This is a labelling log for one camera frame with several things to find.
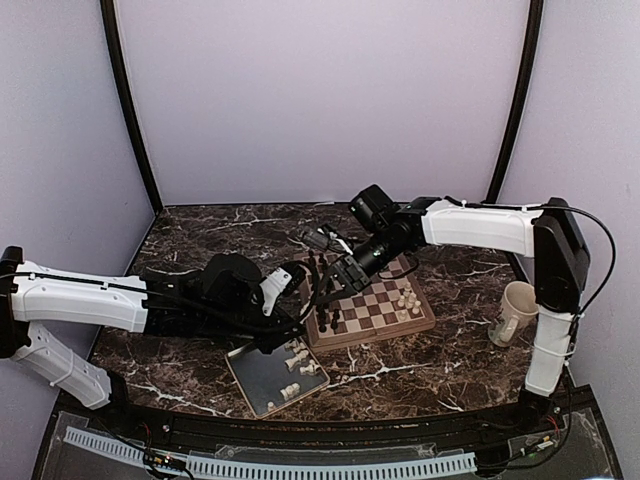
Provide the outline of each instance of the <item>cup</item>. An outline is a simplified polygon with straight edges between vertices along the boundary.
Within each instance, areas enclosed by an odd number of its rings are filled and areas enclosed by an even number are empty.
[[[533,285],[511,282],[504,289],[501,307],[502,321],[496,327],[489,328],[489,338],[499,347],[508,347],[538,315]]]

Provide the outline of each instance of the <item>black frame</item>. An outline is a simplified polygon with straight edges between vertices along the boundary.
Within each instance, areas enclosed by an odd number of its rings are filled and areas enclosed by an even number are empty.
[[[566,394],[558,395],[556,404],[561,408],[562,414],[568,413]],[[572,411],[591,408],[605,443],[605,451],[612,473],[615,478],[622,478],[622,471],[611,437],[591,387],[586,385],[575,388],[572,392],[571,404]],[[483,452],[504,449],[507,441],[519,434],[495,429],[482,430],[478,427],[478,422],[491,418],[495,414],[504,416],[505,412],[514,407],[515,404],[511,404],[470,412],[408,418],[406,420],[314,422],[313,424],[206,417],[138,406],[133,406],[129,414],[149,425],[153,434],[154,447],[181,453],[188,453],[190,450],[213,453],[220,445],[292,450],[305,448],[341,450],[435,443],[438,451],[462,448],[465,451],[474,451],[476,454],[482,455]],[[40,479],[60,412],[68,412],[89,419],[95,418],[94,412],[83,408],[75,398],[62,392],[47,424],[31,477],[32,480]],[[310,431],[310,425],[316,427],[314,431]],[[94,420],[90,421],[89,426],[102,429],[101,425]]]
[[[520,59],[520,68],[518,70],[511,110],[509,111],[509,118],[505,127],[500,153],[498,154],[498,159],[487,191],[485,203],[496,203],[507,174],[509,162],[513,153],[513,147],[520,127],[520,121],[524,111],[527,92],[529,90],[529,83],[531,80],[531,73],[533,71],[533,63],[538,45],[538,37],[540,34],[540,25],[542,23],[543,4],[543,0],[531,0],[529,4],[529,18],[527,20],[522,57]],[[118,96],[120,98],[122,114],[127,125],[129,139],[138,163],[140,175],[142,176],[142,180],[147,191],[147,196],[149,197],[151,206],[157,215],[162,212],[164,205],[160,197],[157,183],[153,176],[153,170],[144,146],[140,124],[133,104],[133,97],[131,95],[129,79],[127,77],[124,56],[122,53],[122,45],[120,43],[114,0],[100,0],[100,6],[102,9],[102,20],[107,39],[107,47],[109,49],[109,57],[111,58],[111,68],[113,70],[113,77],[118,90]],[[519,271],[516,271],[516,275],[521,276]]]
[[[109,49],[109,57],[111,58],[111,68],[113,70],[113,78],[120,97],[120,107],[122,115],[127,124],[129,132],[129,140],[131,147],[140,169],[140,175],[147,190],[147,196],[151,202],[151,207],[155,214],[162,212],[164,205],[160,198],[158,185],[156,184],[149,162],[147,150],[144,147],[138,116],[133,105],[133,97],[129,88],[129,79],[127,78],[127,70],[125,68],[124,56],[122,55],[122,45],[120,44],[120,34],[118,32],[118,21],[116,18],[116,9],[113,0],[100,0],[102,9],[102,22],[104,24],[104,34],[107,39],[107,48]]]
[[[485,203],[496,203],[498,201],[502,184],[507,175],[509,161],[511,160],[513,147],[516,143],[522,113],[524,112],[524,104],[529,91],[533,62],[536,57],[538,37],[540,36],[540,25],[542,24],[543,4],[543,0],[531,0],[529,4],[529,19],[527,20],[527,31],[524,36],[518,79],[516,80],[516,88],[513,92],[509,119],[507,120],[500,153],[498,154],[498,160],[496,161],[493,177],[491,178],[489,190],[487,191],[487,198],[484,201]]]

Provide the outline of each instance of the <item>cable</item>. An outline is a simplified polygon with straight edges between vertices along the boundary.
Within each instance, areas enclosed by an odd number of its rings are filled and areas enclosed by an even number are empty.
[[[302,262],[300,260],[294,260],[291,263],[297,263],[300,264],[302,266],[305,266],[310,272],[311,272],[311,278],[312,278],[312,287],[314,288],[314,293],[317,290],[317,286],[319,284],[319,279],[318,279],[318,274],[317,272],[314,271],[314,269],[312,269],[312,267],[310,265],[308,265],[305,262]],[[184,305],[184,306],[188,306],[190,308],[193,308],[194,310],[206,313],[207,315],[212,315],[220,320],[222,320],[223,322],[234,326],[240,330],[244,330],[247,333],[252,333],[252,334],[271,334],[271,333],[283,333],[286,332],[296,326],[298,326],[302,320],[304,319],[304,317],[306,317],[306,315],[309,314],[309,312],[311,311],[310,308],[307,308],[306,311],[304,312],[304,316],[300,316],[300,318],[298,320],[294,320],[292,322],[288,322],[286,324],[283,325],[278,325],[276,327],[256,327],[253,325],[248,325],[242,322],[237,322],[234,321],[232,319],[230,319],[224,312],[211,307],[209,305],[204,305],[200,302],[196,302],[193,300],[189,300],[187,298],[184,297],[175,297],[173,295],[168,295],[166,293],[161,293],[161,292],[154,292],[153,290],[148,290],[146,288],[138,288],[138,287],[132,287],[129,285],[120,285],[117,283],[109,283],[109,282],[102,282],[100,280],[92,280],[92,279],[86,279],[86,278],[77,278],[77,277],[67,277],[67,276],[63,276],[63,275],[53,275],[50,273],[41,273],[41,272],[14,272],[14,273],[9,273],[9,274],[5,274],[3,276],[0,276],[0,279],[2,278],[8,278],[8,277],[29,277],[31,275],[34,275],[36,278],[48,278],[51,280],[60,280],[60,281],[65,281],[65,282],[71,282],[71,283],[82,283],[82,284],[88,284],[88,285],[106,285],[107,288],[114,288],[114,289],[118,289],[118,290],[125,290],[128,292],[134,292],[134,293],[141,293],[144,295],[154,295],[160,298],[164,298],[167,299],[169,301],[171,301],[174,304],[177,305]]]
[[[546,457],[544,457],[544,459],[542,459],[540,462],[538,463],[534,463],[531,465],[509,465],[509,463],[513,462],[514,460],[517,460],[519,458],[523,458],[526,455],[530,454],[530,453],[534,453],[535,452],[535,448],[537,448],[538,445],[540,445],[540,443],[537,443],[535,445],[531,445],[523,450],[518,451],[517,453],[513,454],[511,457],[509,457],[506,460],[503,460],[501,462],[495,462],[495,463],[486,463],[486,464],[481,464],[478,463],[477,466],[480,468],[502,468],[504,470],[530,470],[532,468],[537,468],[540,465],[543,465],[545,463],[547,463],[549,460],[551,460],[553,457],[555,457],[560,450],[562,450],[562,448],[565,446],[565,444],[567,443],[567,439],[569,438],[569,435],[571,434],[571,424],[572,424],[572,417],[573,417],[573,404],[572,404],[572,397],[571,397],[571,382],[568,380],[569,379],[569,371],[567,369],[567,367],[565,366],[563,368],[564,370],[564,375],[565,375],[565,388],[567,389],[567,399],[568,399],[568,405],[567,405],[567,411],[568,411],[568,415],[569,418],[567,420],[567,428],[565,430],[564,436],[558,441],[558,443],[555,446],[555,449]]]
[[[143,448],[143,447],[140,447],[139,445],[131,443],[126,438],[123,438],[120,435],[118,435],[117,433],[113,432],[109,427],[107,427],[104,424],[104,422],[99,417],[95,417],[95,420],[109,435],[111,435],[113,438],[115,438],[119,442],[121,442],[121,443],[127,445],[128,447],[131,447],[131,448],[133,448],[135,450],[138,450],[139,452],[142,452],[143,455],[149,455],[149,454],[158,455],[151,449],[151,430],[149,429],[149,427],[147,426],[146,423],[143,422],[141,424],[141,426],[143,426],[145,428],[146,433],[147,433],[147,442],[145,444],[145,447]],[[171,479],[171,478],[175,478],[177,476],[177,475],[166,474],[166,473],[163,473],[163,472],[157,470],[155,468],[155,466],[151,462],[148,462],[144,456],[142,458],[143,458],[143,460],[142,460],[143,465],[145,467],[150,467],[151,468],[151,470],[154,472],[154,474],[152,476],[154,476],[155,478],[158,478],[158,479]],[[179,467],[177,467],[175,465],[171,465],[170,468],[173,468],[173,469],[178,470],[180,472],[184,472],[184,473],[187,474],[187,476],[189,477],[190,480],[195,480],[195,477],[193,476],[193,474],[186,467],[179,468]]]
[[[582,215],[584,217],[587,217],[589,220],[595,222],[602,229],[602,231],[607,236],[607,239],[609,240],[609,245],[611,246],[611,263],[609,264],[609,269],[607,271],[607,274],[604,276],[604,278],[603,278],[602,282],[600,283],[600,285],[598,286],[598,288],[595,290],[593,295],[591,295],[591,297],[589,297],[589,300],[587,300],[584,303],[584,305],[578,310],[578,313],[575,316],[575,322],[576,323],[578,323],[580,321],[580,318],[582,317],[584,312],[587,310],[589,305],[591,305],[593,303],[593,301],[596,299],[596,297],[598,295],[600,295],[600,292],[602,292],[604,287],[609,282],[609,279],[611,278],[611,275],[613,274],[613,269],[615,267],[617,256],[618,256],[617,248],[616,248],[616,242],[615,242],[615,240],[613,238],[613,234],[611,233],[609,228],[604,224],[604,222],[602,220],[600,220],[598,217],[596,217],[592,213],[589,213],[589,212],[587,212],[585,210],[581,210],[579,208],[570,207],[568,205],[548,205],[548,204],[531,205],[531,206],[524,206],[524,205],[487,205],[487,204],[484,204],[484,203],[466,203],[466,202],[462,202],[460,200],[456,200],[455,198],[450,197],[450,196],[446,196],[446,197],[444,197],[444,199],[449,201],[449,202],[451,202],[452,204],[454,204],[457,207],[463,207],[463,208],[478,208],[478,209],[479,208],[489,208],[489,209],[499,209],[499,210],[523,210],[523,209],[526,209],[526,210],[529,210],[529,211],[562,210],[562,211],[566,211],[566,212],[577,213],[578,215]]]

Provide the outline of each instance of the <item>black mount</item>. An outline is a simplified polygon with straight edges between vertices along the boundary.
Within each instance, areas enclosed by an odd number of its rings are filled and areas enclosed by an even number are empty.
[[[0,258],[0,277],[8,275],[0,279],[0,358],[12,357],[19,348],[31,345],[27,335],[29,325],[16,322],[11,307],[11,294],[16,293],[18,287],[10,275],[22,263],[20,247],[7,247]]]

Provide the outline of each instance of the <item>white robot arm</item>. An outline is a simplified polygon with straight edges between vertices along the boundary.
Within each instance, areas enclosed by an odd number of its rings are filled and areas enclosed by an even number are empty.
[[[373,185],[360,192],[350,209],[373,235],[330,267],[321,291],[329,277],[342,290],[320,297],[319,304],[364,290],[391,259],[426,245],[492,248],[534,258],[538,327],[520,403],[535,411],[533,417],[542,415],[572,353],[590,263],[571,207],[559,198],[509,207],[450,197],[420,197],[401,206]]]
[[[212,261],[207,278],[215,281],[220,275],[224,277],[224,272],[238,268],[237,265],[218,265],[220,268],[216,268],[215,264],[220,261],[228,264],[229,256]],[[138,276],[103,277],[64,272],[29,261],[23,262],[22,250],[9,247],[0,260],[0,358],[10,358],[30,367],[46,378],[52,387],[64,389],[87,408],[103,407],[111,401],[114,375],[79,357],[41,322],[59,320],[114,327],[132,333],[196,335],[197,332],[189,330],[189,325],[185,328],[184,322],[180,322],[184,318],[174,318],[175,307],[170,308],[171,319],[174,319],[171,321],[166,306],[159,302],[167,300],[168,294],[163,293],[163,289],[178,291],[182,282],[184,288],[197,290],[196,287],[203,279],[206,280],[205,277],[205,272],[202,272],[195,279],[189,278],[189,282],[180,276],[147,282]],[[278,325],[281,319],[272,314],[278,297],[291,283],[292,275],[286,269],[278,268],[261,281],[258,277],[256,279],[259,281],[259,301],[255,293],[249,292],[253,301],[244,303],[253,305],[255,302],[256,316]],[[219,289],[211,291],[219,296]],[[155,293],[160,298],[150,299],[149,296],[153,297]],[[178,297],[177,305],[182,301],[194,301],[189,298],[197,299],[197,294],[193,292],[178,291],[175,295]],[[201,332],[203,336],[218,333],[216,327],[221,323],[219,319],[203,317],[201,312],[188,309],[179,309],[178,313],[179,317],[200,316],[200,327],[212,324],[208,331]],[[229,334],[229,329],[222,330],[220,334]]]

